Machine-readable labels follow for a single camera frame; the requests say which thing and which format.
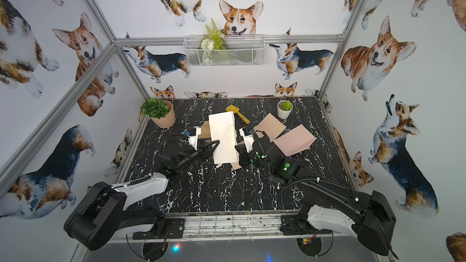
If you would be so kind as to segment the cream letter paper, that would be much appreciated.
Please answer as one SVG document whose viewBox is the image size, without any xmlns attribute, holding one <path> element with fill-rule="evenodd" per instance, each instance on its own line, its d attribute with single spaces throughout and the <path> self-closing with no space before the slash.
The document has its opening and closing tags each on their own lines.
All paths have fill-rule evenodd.
<svg viewBox="0 0 466 262">
<path fill-rule="evenodd" d="M 239 163 L 231 163 L 231 166 L 234 170 L 241 169 L 241 165 L 239 165 Z"/>
<path fill-rule="evenodd" d="M 263 137 L 263 134 L 267 134 L 270 141 L 274 141 L 284 130 L 286 126 L 282 124 L 274 115 L 268 114 L 254 130 L 257 132 L 259 138 Z"/>
</svg>

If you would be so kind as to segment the brown kraft envelope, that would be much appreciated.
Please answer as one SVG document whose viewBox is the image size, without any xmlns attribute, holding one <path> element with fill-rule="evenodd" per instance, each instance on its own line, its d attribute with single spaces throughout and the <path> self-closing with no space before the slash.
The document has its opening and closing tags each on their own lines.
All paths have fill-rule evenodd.
<svg viewBox="0 0 466 262">
<path fill-rule="evenodd" d="M 200 139 L 211 139 L 211 131 L 209 126 L 209 121 L 205 121 L 201 126 L 201 134 L 199 135 Z"/>
</svg>

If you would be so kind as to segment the white envelope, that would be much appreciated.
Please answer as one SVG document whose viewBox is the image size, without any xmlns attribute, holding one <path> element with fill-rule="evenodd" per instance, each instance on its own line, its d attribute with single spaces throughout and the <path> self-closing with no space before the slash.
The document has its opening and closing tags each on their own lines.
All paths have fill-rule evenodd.
<svg viewBox="0 0 466 262">
<path fill-rule="evenodd" d="M 210 115 L 209 127 L 212 141 L 220 142 L 214 150 L 214 164 L 237 163 L 239 153 L 235 149 L 237 141 L 233 112 Z"/>
</svg>

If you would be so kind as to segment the pink envelope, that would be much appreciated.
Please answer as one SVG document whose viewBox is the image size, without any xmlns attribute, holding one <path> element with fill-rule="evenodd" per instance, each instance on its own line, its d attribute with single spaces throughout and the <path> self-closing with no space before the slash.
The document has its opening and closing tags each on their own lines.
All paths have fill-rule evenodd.
<svg viewBox="0 0 466 262">
<path fill-rule="evenodd" d="M 310 149 L 317 138 L 304 126 L 299 125 L 283 136 L 275 139 L 273 143 L 287 157 Z"/>
</svg>

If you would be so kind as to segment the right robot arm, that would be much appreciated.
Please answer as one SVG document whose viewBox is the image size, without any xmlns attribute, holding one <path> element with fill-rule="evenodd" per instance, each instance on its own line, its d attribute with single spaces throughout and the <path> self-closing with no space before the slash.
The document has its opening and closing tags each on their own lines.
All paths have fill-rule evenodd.
<svg viewBox="0 0 466 262">
<path fill-rule="evenodd" d="M 359 192 L 322 177 L 315 171 L 305 175 L 306 166 L 281 153 L 266 133 L 258 136 L 251 126 L 239 129 L 244 143 L 235 146 L 240 165 L 265 171 L 278 189 L 295 188 L 303 192 L 299 213 L 282 217 L 284 235 L 318 234 L 322 230 L 356 238 L 370 251 L 394 255 L 391 245 L 396 217 L 386 197 L 374 191 Z"/>
</svg>

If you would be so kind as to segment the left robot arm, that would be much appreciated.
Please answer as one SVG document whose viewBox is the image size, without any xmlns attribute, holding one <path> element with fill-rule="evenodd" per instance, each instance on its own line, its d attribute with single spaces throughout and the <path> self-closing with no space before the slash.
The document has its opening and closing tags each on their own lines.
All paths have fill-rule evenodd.
<svg viewBox="0 0 466 262">
<path fill-rule="evenodd" d="M 143 233 L 166 238 L 171 229 L 161 211 L 149 209 L 140 217 L 130 217 L 126 210 L 150 196 L 162 194 L 179 171 L 197 160 L 210 159 L 219 144 L 206 140 L 195 146 L 187 144 L 176 153 L 163 153 L 156 172 L 126 183 L 95 184 L 65 221 L 64 230 L 91 251 L 122 235 Z"/>
</svg>

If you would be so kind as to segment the yellow toy shovel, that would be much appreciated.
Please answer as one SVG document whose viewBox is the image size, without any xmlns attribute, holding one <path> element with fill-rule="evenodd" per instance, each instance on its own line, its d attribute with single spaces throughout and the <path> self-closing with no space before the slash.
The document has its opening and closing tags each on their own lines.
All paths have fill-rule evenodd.
<svg viewBox="0 0 466 262">
<path fill-rule="evenodd" d="M 243 114 L 240 113 L 240 109 L 236 106 L 230 105 L 226 108 L 227 112 L 232 112 L 233 114 L 237 114 L 247 125 L 251 123 L 250 120 L 247 119 Z"/>
</svg>

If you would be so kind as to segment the small plant in white pot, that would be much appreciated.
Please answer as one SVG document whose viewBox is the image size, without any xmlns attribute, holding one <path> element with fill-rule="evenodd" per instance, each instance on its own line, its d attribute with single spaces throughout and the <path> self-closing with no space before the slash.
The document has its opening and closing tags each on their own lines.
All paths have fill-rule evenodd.
<svg viewBox="0 0 466 262">
<path fill-rule="evenodd" d="M 277 115 L 279 118 L 283 119 L 283 120 L 286 120 L 292 110 L 293 110 L 294 106 L 293 106 L 293 103 L 288 101 L 288 100 L 281 100 L 277 103 Z"/>
</svg>

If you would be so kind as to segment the green plant in terracotta pot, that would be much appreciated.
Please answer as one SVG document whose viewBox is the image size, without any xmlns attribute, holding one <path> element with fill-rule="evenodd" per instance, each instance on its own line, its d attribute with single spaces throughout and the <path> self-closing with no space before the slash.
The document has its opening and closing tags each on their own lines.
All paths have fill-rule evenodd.
<svg viewBox="0 0 466 262">
<path fill-rule="evenodd" d="M 168 129 L 176 122 L 173 104 L 163 99 L 148 99 L 141 106 L 143 115 L 147 115 L 158 127 Z"/>
</svg>

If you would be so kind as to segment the fern and white flower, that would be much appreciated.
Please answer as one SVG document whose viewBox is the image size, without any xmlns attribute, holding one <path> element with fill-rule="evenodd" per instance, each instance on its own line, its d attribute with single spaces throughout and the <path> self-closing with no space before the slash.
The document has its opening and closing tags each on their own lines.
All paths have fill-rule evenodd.
<svg viewBox="0 0 466 262">
<path fill-rule="evenodd" d="M 206 24 L 206 30 L 207 34 L 204 35 L 200 43 L 202 63 L 210 66 L 226 61 L 228 54 L 224 34 L 213 19 L 211 25 Z"/>
</svg>

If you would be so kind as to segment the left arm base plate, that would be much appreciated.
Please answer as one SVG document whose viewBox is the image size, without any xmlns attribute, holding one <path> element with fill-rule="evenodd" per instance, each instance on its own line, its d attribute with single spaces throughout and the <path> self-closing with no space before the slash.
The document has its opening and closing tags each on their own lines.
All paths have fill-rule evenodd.
<svg viewBox="0 0 466 262">
<path fill-rule="evenodd" d="M 164 238 L 169 239 L 178 239 L 182 238 L 184 231 L 184 218 L 164 218 L 158 220 L 154 225 L 146 231 L 136 232 L 133 234 L 133 240 L 149 240 L 149 239 L 159 239 L 163 240 Z"/>
</svg>

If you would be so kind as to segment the aluminium front rail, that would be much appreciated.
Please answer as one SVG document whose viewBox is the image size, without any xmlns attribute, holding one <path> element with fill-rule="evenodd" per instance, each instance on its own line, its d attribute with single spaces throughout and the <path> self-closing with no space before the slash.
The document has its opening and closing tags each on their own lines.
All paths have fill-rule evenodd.
<svg viewBox="0 0 466 262">
<path fill-rule="evenodd" d="M 232 213 L 217 215 L 167 215 L 161 219 L 184 218 L 184 231 L 182 238 L 169 239 L 149 239 L 133 240 L 132 236 L 136 232 L 149 230 L 155 222 L 149 223 L 143 218 L 138 218 L 134 226 L 125 223 L 124 227 L 114 233 L 98 236 L 98 246 L 102 247 L 107 243 L 123 243 L 126 240 L 140 242 L 163 242 L 163 241 L 222 241 L 222 240 L 262 240 L 275 238 L 311 238 L 319 235 L 287 235 L 280 232 L 280 217 L 282 215 L 299 215 L 297 212 L 272 212 L 272 213 Z M 337 213 L 333 209 L 318 207 L 312 211 L 310 220 L 307 220 L 313 227 L 319 230 L 330 230 L 332 234 L 355 237 L 356 234 L 350 231 L 353 222 L 342 213 Z"/>
</svg>

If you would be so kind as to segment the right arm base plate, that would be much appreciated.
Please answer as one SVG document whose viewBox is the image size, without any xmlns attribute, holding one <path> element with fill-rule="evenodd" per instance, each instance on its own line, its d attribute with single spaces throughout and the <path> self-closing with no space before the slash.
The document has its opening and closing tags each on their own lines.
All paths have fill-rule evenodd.
<svg viewBox="0 0 466 262">
<path fill-rule="evenodd" d="M 307 219 L 299 215 L 282 215 L 280 217 L 280 232 L 287 235 L 331 234 L 330 230 L 319 230 L 313 227 Z"/>
</svg>

